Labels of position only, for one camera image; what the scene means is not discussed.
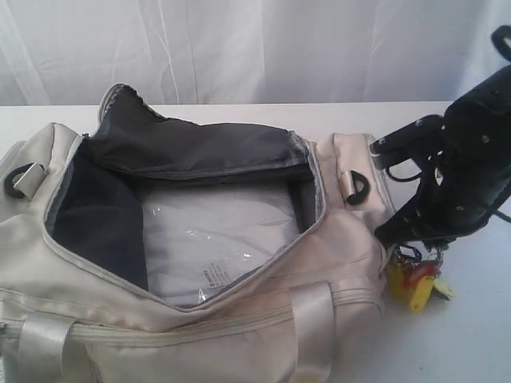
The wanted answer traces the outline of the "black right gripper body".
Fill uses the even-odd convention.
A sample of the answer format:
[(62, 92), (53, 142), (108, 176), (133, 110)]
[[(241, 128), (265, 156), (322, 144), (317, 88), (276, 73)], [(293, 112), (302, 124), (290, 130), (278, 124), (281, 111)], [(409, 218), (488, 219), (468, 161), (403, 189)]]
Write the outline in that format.
[(440, 137), (443, 180), (419, 200), (421, 239), (470, 235), (509, 197), (510, 68), (451, 104)]

